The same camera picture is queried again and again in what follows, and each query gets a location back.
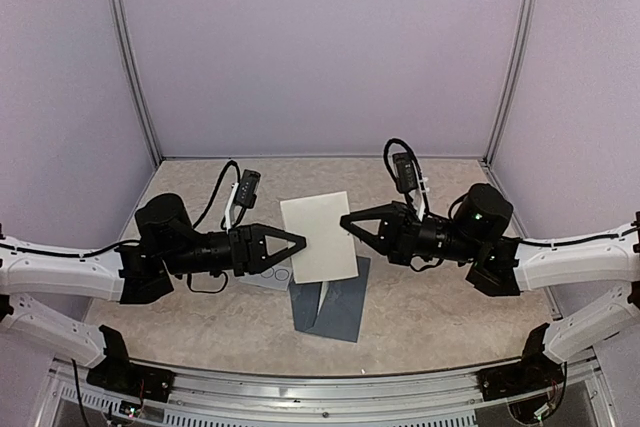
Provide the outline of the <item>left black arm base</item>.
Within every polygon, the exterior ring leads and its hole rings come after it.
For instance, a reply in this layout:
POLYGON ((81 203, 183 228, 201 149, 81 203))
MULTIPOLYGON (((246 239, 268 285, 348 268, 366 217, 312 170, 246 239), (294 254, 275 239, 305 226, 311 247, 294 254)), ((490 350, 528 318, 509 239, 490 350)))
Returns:
POLYGON ((106 325, 98 328, 103 335, 105 358, 89 369, 88 384, 142 400, 166 403, 174 384, 175 373, 168 369, 134 363, 120 332, 106 325))

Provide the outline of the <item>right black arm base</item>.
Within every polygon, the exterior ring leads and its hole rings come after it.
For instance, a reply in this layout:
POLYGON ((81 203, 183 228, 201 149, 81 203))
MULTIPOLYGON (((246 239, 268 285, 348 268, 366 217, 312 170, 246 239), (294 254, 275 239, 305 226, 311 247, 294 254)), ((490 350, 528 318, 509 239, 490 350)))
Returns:
POLYGON ((529 333, 517 362, 484 368, 477 373, 484 401, 522 395, 564 381, 563 364, 544 354, 544 335, 549 327, 549 323, 544 323, 529 333))

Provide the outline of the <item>dark blue envelope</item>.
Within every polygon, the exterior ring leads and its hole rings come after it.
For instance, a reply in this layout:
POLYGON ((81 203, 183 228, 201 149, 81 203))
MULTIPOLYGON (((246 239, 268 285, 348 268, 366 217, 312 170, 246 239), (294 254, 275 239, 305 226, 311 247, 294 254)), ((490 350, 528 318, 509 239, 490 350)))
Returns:
POLYGON ((357 257, 358 276, 331 281, 321 299, 321 283, 291 283, 294 329, 333 340, 357 343, 363 317, 371 259, 357 257))

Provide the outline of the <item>brown ornate certificate paper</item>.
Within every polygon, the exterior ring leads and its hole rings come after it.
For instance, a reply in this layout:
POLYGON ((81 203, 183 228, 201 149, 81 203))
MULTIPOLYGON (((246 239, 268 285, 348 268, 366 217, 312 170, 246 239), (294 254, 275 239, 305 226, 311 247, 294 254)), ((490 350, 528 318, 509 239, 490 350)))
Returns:
POLYGON ((351 279, 358 276, 355 244, 340 226, 350 213, 346 191, 280 202, 285 230, 306 239, 291 258, 296 284, 351 279))

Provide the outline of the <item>cream letter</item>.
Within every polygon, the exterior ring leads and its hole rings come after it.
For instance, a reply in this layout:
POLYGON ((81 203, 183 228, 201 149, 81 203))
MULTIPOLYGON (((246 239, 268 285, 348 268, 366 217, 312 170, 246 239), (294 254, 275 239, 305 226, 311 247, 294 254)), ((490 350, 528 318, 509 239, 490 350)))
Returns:
POLYGON ((330 287, 330 282, 329 281, 323 281, 320 284, 320 291, 319 291, 319 299, 318 299, 318 306, 317 306, 317 315, 320 315, 321 309, 324 305, 324 302, 326 300, 327 294, 328 294, 328 290, 330 287))

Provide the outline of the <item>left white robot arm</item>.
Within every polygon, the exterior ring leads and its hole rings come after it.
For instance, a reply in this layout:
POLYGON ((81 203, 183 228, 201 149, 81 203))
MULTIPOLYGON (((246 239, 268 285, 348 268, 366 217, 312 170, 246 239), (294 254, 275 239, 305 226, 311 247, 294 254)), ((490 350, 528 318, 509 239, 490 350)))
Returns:
POLYGON ((1 330, 97 369, 121 392, 140 381, 122 335, 74 320, 34 299, 63 294, 148 305, 174 289, 175 278, 260 274, 306 246, 304 237, 254 223, 223 232, 197 231, 183 200, 154 197, 135 214, 139 239, 91 252, 1 239, 1 330))

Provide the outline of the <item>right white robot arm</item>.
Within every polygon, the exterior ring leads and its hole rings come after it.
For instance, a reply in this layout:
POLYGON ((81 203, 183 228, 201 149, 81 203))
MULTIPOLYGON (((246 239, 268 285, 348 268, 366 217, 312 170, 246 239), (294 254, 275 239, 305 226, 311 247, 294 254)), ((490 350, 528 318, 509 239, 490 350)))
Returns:
POLYGON ((577 312, 532 330, 511 380, 535 389, 574 354, 639 322, 639 223, 583 237, 532 240, 505 234, 513 206, 493 186, 476 183, 446 217, 418 215, 405 203, 341 217, 348 233, 395 265, 424 260, 469 268, 466 279, 489 297, 518 296, 549 286, 613 281, 615 287, 577 312))

